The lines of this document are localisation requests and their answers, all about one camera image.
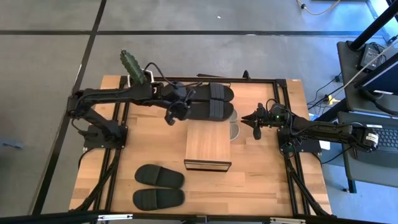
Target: metal rod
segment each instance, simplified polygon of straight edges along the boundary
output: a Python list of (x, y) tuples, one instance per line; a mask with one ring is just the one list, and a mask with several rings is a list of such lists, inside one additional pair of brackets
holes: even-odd
[(258, 36), (355, 36), (361, 31), (293, 30), (99, 30), (96, 35), (258, 35)]
[[(97, 13), (93, 28), (91, 30), (93, 32), (96, 32), (98, 30), (102, 15), (104, 13), (105, 4), (106, 4), (106, 0), (102, 0), (101, 4), (99, 5), (98, 13)], [(90, 38), (88, 39), (88, 43), (86, 46), (85, 53), (81, 60), (81, 67), (79, 69), (75, 83), (73, 84), (71, 93), (74, 93), (80, 89), (81, 81), (83, 80), (84, 72), (86, 70), (88, 58), (90, 57), (90, 53), (93, 48), (94, 40), (95, 40), (95, 34), (90, 35)], [(36, 192), (36, 195), (32, 202), (32, 203), (34, 203), (34, 205), (32, 207), (33, 215), (38, 215), (38, 214), (42, 213), (45, 199), (47, 197), (47, 193), (49, 192), (52, 176), (54, 175), (55, 167), (57, 165), (58, 158), (61, 153), (62, 144), (63, 144), (63, 141), (65, 140), (65, 135), (67, 134), (69, 120), (70, 119), (69, 119), (68, 115), (66, 114), (66, 110), (65, 110), (65, 112), (63, 113), (63, 117), (62, 117), (60, 126), (58, 127), (56, 138), (54, 139), (53, 146), (50, 151), (51, 156), (47, 159), (44, 174), (40, 178), (39, 186), (37, 187), (38, 191)]]
[(392, 0), (386, 0), (386, 2), (388, 4), (388, 6), (390, 6), (392, 4)]
[(398, 1), (394, 1), (366, 30), (351, 43), (350, 48), (358, 50), (368, 41), (379, 29), (388, 23), (398, 12)]
[[(277, 80), (275, 80), (275, 82), (272, 83), (272, 88), (273, 88), (273, 91), (274, 91), (274, 97), (275, 97), (276, 102), (280, 103)], [(287, 186), (289, 188), (290, 205), (292, 207), (292, 213), (293, 213), (293, 215), (295, 215), (295, 214), (298, 214), (298, 210), (297, 210), (296, 194), (294, 192), (293, 179), (292, 179), (292, 176), (289, 173), (288, 166), (287, 166), (287, 164), (289, 162), (287, 160), (290, 160), (289, 153), (288, 152), (284, 152), (283, 155), (284, 155), (284, 162), (285, 162), (285, 168), (286, 168)]]
[(292, 213), (296, 215), (299, 213), (297, 209), (297, 201), (296, 201), (296, 194), (293, 185), (293, 179), (289, 172), (288, 163), (290, 162), (289, 153), (284, 153), (284, 161), (285, 161), (285, 168), (286, 168), (286, 178), (287, 178), (287, 186), (289, 187), (289, 195), (290, 195), (290, 204), (292, 206)]
[(313, 208), (314, 212), (317, 215), (329, 215), (326, 211), (324, 211), (324, 209), (322, 209), (322, 207), (319, 205), (319, 203), (314, 199), (314, 197), (312, 196), (312, 194), (310, 193), (310, 191), (306, 188), (306, 186), (300, 181), (300, 178), (298, 177), (297, 173), (295, 172), (292, 163), (290, 162), (288, 164), (289, 166), (289, 173), (292, 176), (292, 178), (294, 179), (295, 183), (297, 184), (297, 186), (299, 187), (301, 193), (304, 194), (305, 198), (308, 200), (308, 202), (310, 203), (311, 207)]
[[(125, 103), (124, 104), (124, 109), (123, 109), (123, 115), (122, 115), (122, 125), (127, 124), (127, 118), (129, 115), (129, 108), (130, 108), (130, 103)], [(116, 176), (118, 174), (118, 167), (119, 167), (119, 160), (120, 160), (120, 155), (121, 155), (122, 149), (116, 149), (115, 156), (118, 157), (118, 161), (116, 163), (115, 170), (111, 176), (111, 180), (109, 181), (109, 188), (108, 188), (108, 194), (106, 196), (106, 202), (105, 202), (105, 210), (111, 211), (111, 205), (112, 205), (112, 199), (113, 199), (113, 192), (114, 192), (114, 186), (116, 184)]]
[[(123, 85), (119, 84), (119, 89), (122, 89), (122, 88), (123, 88)], [(118, 120), (119, 109), (120, 109), (120, 103), (115, 103), (115, 106), (113, 109), (112, 120)], [(104, 159), (102, 161), (101, 172), (99, 173), (99, 178), (102, 178), (102, 176), (104, 176), (106, 168), (108, 168), (110, 154), (111, 154), (111, 149), (109, 149), (109, 148), (105, 149)], [(101, 203), (101, 197), (102, 197), (102, 189), (100, 190), (99, 194), (97, 195), (97, 197), (94, 200), (93, 210), (99, 209), (100, 203)]]
[[(303, 167), (301, 165), (301, 158), (300, 158), (300, 153), (296, 152), (296, 155), (294, 155), (294, 160), (296, 162), (296, 168), (297, 168), (297, 174), (298, 178), (303, 182), (305, 185), (304, 181), (304, 174), (303, 174)], [(303, 208), (304, 208), (304, 214), (309, 215), (310, 214), (310, 205), (308, 204), (307, 199), (305, 198), (303, 192), (301, 192), (301, 198), (303, 200)]]
[[(283, 83), (283, 86), (282, 86), (282, 90), (283, 90), (283, 93), (284, 93), (285, 106), (288, 107), (288, 109), (290, 109), (290, 111), (292, 111), (292, 107), (290, 106), (290, 100), (289, 100), (289, 92), (287, 91), (286, 80), (284, 80), (284, 83)], [(298, 177), (303, 182), (303, 184), (305, 185), (303, 167), (301, 165), (301, 158), (300, 158), (300, 153), (299, 152), (295, 153), (294, 160), (295, 160), (295, 163), (296, 163)], [(307, 199), (305, 198), (303, 192), (301, 192), (301, 198), (303, 200), (304, 214), (309, 215), (310, 214), (310, 205), (309, 205)]]
[[(275, 83), (275, 79), (260, 79), (252, 78), (250, 80), (246, 78), (220, 78), (220, 77), (167, 77), (170, 81), (177, 82), (220, 82), (220, 83)], [(157, 82), (162, 82), (164, 79), (162, 77), (154, 77)]]
[(98, 183), (95, 185), (94, 189), (91, 191), (89, 196), (83, 201), (83, 203), (77, 207), (75, 210), (80, 211), (80, 210), (88, 210), (90, 205), (94, 202), (95, 197), (98, 195), (100, 190), (103, 189), (105, 183), (108, 181), (108, 179), (111, 177), (112, 173), (115, 170), (116, 164), (118, 163), (118, 157), (113, 157), (111, 165), (109, 165), (108, 169), (106, 170), (104, 176), (98, 181)]

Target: white label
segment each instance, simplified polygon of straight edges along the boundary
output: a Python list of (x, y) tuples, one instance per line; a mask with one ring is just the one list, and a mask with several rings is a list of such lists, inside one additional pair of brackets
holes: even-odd
[(392, 95), (393, 94), (391, 92), (381, 91), (381, 90), (374, 90), (373, 92), (375, 92), (375, 93), (383, 93), (383, 94), (388, 94), (388, 95)]
[(319, 140), (319, 145), (321, 145), (321, 149), (330, 150), (330, 142)]
[(368, 127), (368, 128), (383, 128), (383, 126), (377, 125), (377, 124), (367, 124), (366, 127)]
[(379, 136), (377, 134), (369, 133), (368, 136), (372, 137), (372, 138), (375, 138), (377, 141), (379, 141)]
[(366, 140), (370, 140), (370, 141), (372, 141), (372, 142), (374, 142), (374, 143), (376, 143), (376, 144), (377, 144), (377, 142), (378, 142), (378, 140), (377, 140), (376, 138), (370, 137), (370, 136), (366, 136)]

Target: black cable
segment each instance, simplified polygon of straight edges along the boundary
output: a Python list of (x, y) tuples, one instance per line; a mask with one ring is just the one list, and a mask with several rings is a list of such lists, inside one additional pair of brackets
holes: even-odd
[(325, 112), (326, 107), (327, 107), (327, 105), (323, 107), (323, 110), (322, 110), (322, 114), (321, 114), (321, 115), (323, 115), (323, 113)]
[(190, 99), (194, 96), (194, 94), (195, 94), (195, 91), (194, 91), (194, 90), (190, 90), (190, 91), (187, 93), (187, 95), (185, 95), (185, 98), (184, 98), (183, 101), (181, 101), (181, 100), (175, 100), (174, 102), (172, 102), (172, 103), (170, 104), (170, 106), (166, 109), (166, 116), (168, 116), (168, 115), (171, 114), (171, 113), (170, 113), (170, 110), (172, 109), (173, 106), (179, 105), (179, 104), (186, 105), (186, 104), (187, 104), (187, 101), (190, 100)]
[(393, 37), (391, 37), (391, 39), (389, 39), (388, 41), (387, 41), (387, 43), (393, 43), (394, 41), (396, 41), (396, 39), (398, 38), (398, 35), (395, 35), (395, 36), (393, 36)]
[[(322, 104), (320, 104), (320, 105), (315, 105), (315, 106), (319, 107), (319, 110), (322, 109)], [(316, 108), (314, 108), (314, 111), (315, 111), (314, 114), (319, 115), (319, 112), (316, 111)]]
[(275, 103), (278, 103), (278, 102), (276, 102), (275, 99), (269, 99), (269, 100), (267, 100), (267, 102), (266, 102), (266, 111), (267, 111), (267, 113), (268, 113), (268, 102), (270, 102), (271, 100), (272, 100), (273, 102), (275, 102)]
[(289, 156), (289, 158), (294, 157), (296, 155), (296, 147), (294, 145), (292, 145), (292, 146), (293, 146), (294, 152), (293, 152), (293, 155)]
[(327, 94), (327, 96), (324, 96), (322, 99), (318, 100), (313, 106), (311, 106), (311, 107), (309, 108), (309, 110), (312, 109), (315, 105), (319, 104), (319, 102), (322, 102), (324, 99), (327, 99), (328, 96), (334, 94), (335, 92), (337, 92), (337, 91), (338, 91), (339, 89), (341, 89), (342, 87), (343, 87), (343, 86), (341, 86), (341, 87), (339, 87), (339, 88), (333, 90), (331, 93)]
[(78, 127), (75, 125), (75, 120), (76, 120), (76, 119), (72, 119), (71, 125), (72, 125), (76, 130), (78, 130), (78, 131), (83, 131), (82, 129), (78, 128)]
[(379, 109), (383, 112), (386, 112), (388, 114), (398, 116), (398, 111), (393, 111), (393, 110), (390, 110), (389, 108), (386, 108), (385, 106), (379, 104), (375, 99), (371, 99), (370, 102), (372, 102), (376, 106), (377, 109)]
[(147, 69), (148, 69), (148, 67), (149, 67), (150, 65), (153, 65), (153, 66), (157, 69), (157, 71), (159, 72), (159, 74), (162, 76), (162, 78), (163, 78), (168, 84), (170, 84), (170, 85), (172, 85), (172, 86), (174, 86), (174, 87), (176, 88), (175, 84), (172, 83), (172, 82), (170, 82), (170, 81), (163, 75), (163, 72), (161, 71), (161, 69), (160, 69), (160, 68), (157, 66), (157, 64), (155, 64), (154, 62), (149, 62), (149, 63), (147, 64), (147, 66), (145, 66), (145, 68), (144, 68), (144, 73), (147, 71)]
[(343, 150), (341, 153), (337, 154), (337, 156), (333, 157), (332, 159), (329, 159), (329, 160), (326, 161), (326, 162), (322, 162), (321, 164), (326, 164), (326, 163), (328, 163), (328, 162), (330, 162), (330, 161), (336, 159), (338, 156), (340, 156), (340, 155), (343, 154), (344, 152), (348, 151), (349, 149), (352, 149), (352, 146), (350, 146), (350, 147), (348, 147), (347, 149)]
[[(381, 46), (380, 44), (378, 44), (376, 42), (371, 42), (369, 44), (371, 44), (374, 47), (374, 49), (377, 50), (377, 52), (379, 54), (381, 54), (381, 52), (385, 49), (383, 46)], [(384, 58), (384, 62), (386, 62), (387, 57), (385, 55), (383, 55), (383, 58)]]
[(103, 188), (103, 186), (108, 181), (111, 174), (114, 172), (118, 159), (119, 159), (119, 156), (117, 156), (117, 155), (115, 155), (113, 157), (112, 163), (106, 169), (104, 175), (99, 179), (98, 183), (95, 185), (94, 189), (91, 191), (89, 196), (87, 196), (87, 198), (81, 203), (81, 205), (79, 205), (74, 210), (87, 211), (89, 209), (89, 207), (93, 203), (95, 197), (99, 194), (100, 190)]
[(89, 148), (89, 149), (87, 149), (81, 156), (80, 156), (80, 158), (79, 158), (79, 163), (78, 163), (78, 165), (77, 165), (77, 169), (79, 169), (80, 168), (80, 163), (81, 163), (81, 160), (83, 159), (83, 157), (87, 154), (87, 153), (89, 153), (91, 150), (93, 150), (94, 148)]
[(144, 73), (147, 71), (147, 69), (148, 69), (148, 67), (149, 67), (150, 65), (153, 65), (153, 66), (156, 68), (156, 70), (159, 72), (159, 74), (162, 76), (162, 78), (163, 78), (169, 85), (174, 86), (174, 88), (178, 88), (178, 87), (188, 87), (188, 86), (193, 86), (193, 85), (200, 86), (200, 85), (202, 84), (202, 82), (196, 82), (196, 83), (190, 83), (190, 84), (184, 85), (184, 86), (177, 86), (175, 83), (170, 82), (170, 81), (164, 76), (164, 74), (163, 74), (163, 72), (161, 71), (161, 69), (159, 68), (159, 66), (157, 66), (157, 64), (155, 64), (154, 62), (149, 62), (149, 63), (145, 66), (145, 68), (144, 68)]
[(319, 159), (319, 157), (317, 156), (317, 154), (316, 154), (315, 152), (311, 152), (311, 154), (313, 154), (313, 155), (318, 159), (319, 163), (320, 163), (321, 166), (322, 166), (322, 161), (321, 161), (321, 159)]
[(332, 79), (332, 80), (331, 80), (330, 82), (328, 82), (326, 85), (324, 85), (323, 87), (319, 88), (319, 89), (317, 90), (317, 92), (315, 93), (315, 99), (314, 99), (313, 101), (311, 101), (311, 102), (308, 102), (307, 105), (309, 105), (310, 103), (315, 102), (315, 101), (317, 100), (317, 98), (318, 98), (318, 92), (319, 92), (321, 89), (323, 89), (324, 87), (326, 87), (326, 86), (328, 86), (329, 84), (331, 84), (333, 81), (335, 81), (335, 79)]

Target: black metal frame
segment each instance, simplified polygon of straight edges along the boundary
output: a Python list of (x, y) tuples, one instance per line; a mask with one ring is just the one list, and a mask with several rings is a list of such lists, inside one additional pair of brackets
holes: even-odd
[[(394, 2), (394, 0), (386, 0), (386, 2), (388, 4), (388, 6), (390, 6)], [(398, 15), (395, 15), (394, 17), (395, 17), (396, 21), (398, 22)]]
[[(358, 36), (362, 32), (361, 31), (272, 31), (272, 30), (98, 30), (98, 27), (100, 25), (102, 15), (104, 13), (104, 9), (106, 6), (107, 0), (101, 0), (101, 3), (99, 5), (99, 9), (96, 15), (95, 22), (93, 24), (93, 27), (91, 30), (0, 30), (0, 35), (88, 35), (88, 43), (86, 45), (83, 58), (81, 60), (81, 67), (79, 69), (79, 72), (76, 76), (75, 83), (73, 85), (71, 93), (74, 93), (80, 89), (83, 76), (88, 64), (88, 60), (91, 54), (91, 50), (93, 48), (93, 44), (95, 41), (95, 38), (97, 35), (283, 35), (283, 36)], [(377, 32), (377, 35), (381, 35), (382, 37), (385, 38), (385, 33), (382, 32)], [(213, 82), (250, 82), (250, 83), (272, 83), (274, 87), (274, 95), (276, 97), (276, 100), (279, 101), (279, 92), (277, 90), (278, 86), (282, 86), (282, 89), (284, 91), (284, 96), (285, 96), (285, 103), (286, 106), (290, 108), (290, 103), (289, 103), (289, 97), (287, 95), (287, 89), (285, 86), (285, 80), (261, 80), (261, 79), (250, 79), (247, 76), (244, 76), (244, 78), (211, 78), (211, 81)], [(199, 80), (204, 80), (203, 77), (201, 78), (169, 78), (170, 80), (181, 80), (183, 82), (197, 82)], [(116, 104), (115, 109), (114, 109), (114, 119), (117, 119), (117, 112), (119, 111), (120, 104)], [(124, 112), (127, 114), (128, 111), (128, 104), (125, 106)], [(126, 124), (126, 117), (125, 113), (123, 114), (123, 121), (122, 124)], [(50, 187), (50, 183), (52, 180), (52, 176), (54, 174), (58, 158), (60, 156), (60, 151), (62, 148), (63, 141), (65, 140), (65, 135), (67, 132), (67, 128), (69, 125), (70, 119), (67, 116), (66, 113), (63, 114), (60, 126), (58, 127), (56, 138), (54, 139), (54, 142), (52, 144), (52, 148), (50, 150), (50, 156), (48, 159), (48, 162), (45, 165), (45, 174), (42, 176), (40, 180), (40, 185), (38, 186), (38, 192), (37, 195), (34, 199), (34, 206), (32, 207), (32, 214), (33, 215), (38, 215), (41, 214), (42, 208), (45, 203), (45, 198), (47, 196), (48, 189)], [(105, 154), (104, 154), (104, 159), (102, 163), (102, 168), (101, 168), (101, 177), (105, 173), (105, 170), (109, 164), (109, 156), (110, 156), (110, 149), (105, 149)], [(117, 154), (121, 153), (120, 149), (116, 150)], [(301, 178), (303, 181), (303, 174), (302, 174), (302, 168), (301, 168), (301, 162), (300, 162), (300, 156), (297, 154), (295, 156), (295, 161), (296, 164), (299, 166), (297, 167), (297, 173), (298, 176)], [(294, 188), (293, 188), (293, 182), (292, 182), (292, 177), (287, 173), (288, 177), (288, 184), (289, 184), (289, 194), (292, 200), (292, 211), (294, 214), (297, 214), (297, 201), (295, 199), (295, 194), (294, 194)], [(116, 171), (114, 171), (114, 174), (111, 176), (111, 185), (114, 187), (114, 182), (116, 179)], [(107, 208), (109, 209), (111, 201), (112, 201), (112, 192), (113, 192), (113, 187), (109, 187), (108, 189), (108, 197), (107, 197)], [(94, 203), (94, 208), (99, 207), (101, 200), (101, 194), (99, 194), (95, 200)], [(303, 203), (304, 203), (304, 212), (305, 214), (309, 213), (309, 208), (308, 208), (308, 202), (305, 201), (305, 198), (303, 198)], [(142, 218), (148, 218), (148, 214), (135, 214), (136, 217), (142, 217)], [(161, 219), (162, 215), (150, 215), (149, 218), (156, 218), (156, 219)], [(221, 216), (211, 216), (207, 217), (208, 220), (212, 221), (225, 221), (225, 220), (246, 220), (246, 221), (269, 221), (269, 217), (236, 217), (236, 216), (229, 216), (229, 217), (221, 217)]]
[(375, 33), (379, 32), (398, 12), (398, 1), (394, 1), (375, 21), (372, 22), (349, 46), (360, 49)]
[(349, 220), (344, 218), (323, 217), (314, 215), (296, 215), (292, 218), (281, 217), (262, 217), (262, 216), (237, 216), (237, 215), (164, 215), (148, 213), (117, 213), (106, 210), (96, 210), (87, 212), (67, 212), (43, 214), (41, 216), (24, 215), (19, 217), (0, 218), (0, 222), (8, 223), (29, 223), (29, 224), (53, 224), (53, 223), (96, 223), (103, 221), (100, 216), (103, 215), (124, 215), (126, 219), (150, 219), (150, 220), (185, 220), (185, 223), (206, 223), (206, 222), (225, 222), (235, 220), (237, 222), (263, 222), (263, 223), (339, 223), (339, 224), (378, 224), (375, 222), (364, 222), (359, 220)]

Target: yellow cable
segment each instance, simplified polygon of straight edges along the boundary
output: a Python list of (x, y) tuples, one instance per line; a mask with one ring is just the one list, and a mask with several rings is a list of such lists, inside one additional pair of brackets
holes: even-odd
[[(303, 5), (303, 3), (302, 3), (300, 0), (296, 0), (296, 1), (300, 4), (300, 6)], [(313, 13), (313, 12), (309, 11), (309, 10), (307, 9), (306, 6), (304, 6), (304, 9), (305, 9), (309, 14), (311, 14), (311, 15), (319, 16), (320, 14), (323, 14), (323, 13), (329, 11), (329, 10), (332, 10), (335, 6), (337, 6), (337, 4), (338, 4), (340, 1), (341, 1), (341, 0), (337, 0), (337, 2), (335, 2), (332, 6), (330, 6), (330, 8), (328, 8), (327, 10), (325, 10), (325, 11), (323, 11), (323, 12), (320, 12), (320, 13)]]

